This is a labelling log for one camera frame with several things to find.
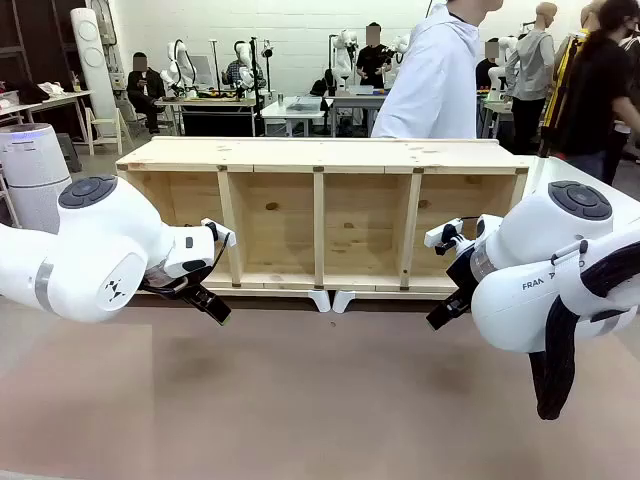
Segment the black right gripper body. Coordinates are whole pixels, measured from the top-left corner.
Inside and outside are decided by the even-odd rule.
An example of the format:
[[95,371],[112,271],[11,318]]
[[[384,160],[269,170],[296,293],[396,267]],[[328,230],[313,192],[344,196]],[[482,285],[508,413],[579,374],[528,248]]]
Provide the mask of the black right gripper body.
[[457,290],[465,289],[474,293],[478,286],[478,280],[475,278],[471,269],[471,258],[474,252],[474,243],[471,243],[464,249],[457,251],[455,260],[446,271],[449,278],[457,286]]

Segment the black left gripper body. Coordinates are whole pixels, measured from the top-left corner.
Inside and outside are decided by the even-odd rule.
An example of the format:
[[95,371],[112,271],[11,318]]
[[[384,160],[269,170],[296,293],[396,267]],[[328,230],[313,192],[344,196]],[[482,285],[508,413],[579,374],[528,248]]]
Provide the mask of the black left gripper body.
[[141,291],[163,296],[164,298],[182,298],[182,290],[187,285],[202,285],[202,282],[210,273],[210,266],[205,266],[203,268],[187,272],[176,279],[172,279],[167,276],[161,277],[160,271],[157,271],[154,274],[148,273],[141,281],[139,289]]

